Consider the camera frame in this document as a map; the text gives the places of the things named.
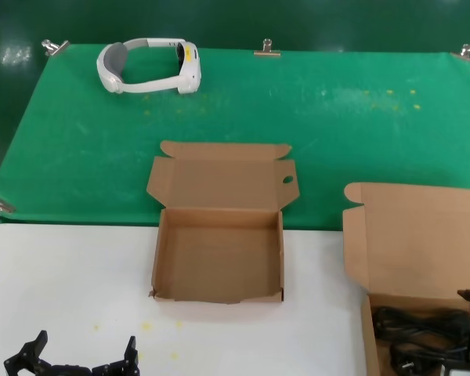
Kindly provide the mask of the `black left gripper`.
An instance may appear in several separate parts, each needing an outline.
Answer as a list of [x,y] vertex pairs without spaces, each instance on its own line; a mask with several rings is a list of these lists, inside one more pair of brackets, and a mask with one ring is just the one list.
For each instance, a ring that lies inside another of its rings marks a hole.
[[47,331],[42,330],[37,338],[26,342],[21,350],[4,361],[5,373],[18,376],[21,370],[34,375],[53,376],[140,376],[139,353],[136,337],[131,336],[124,352],[123,360],[107,363],[93,369],[78,365],[50,365],[40,358],[48,341]]

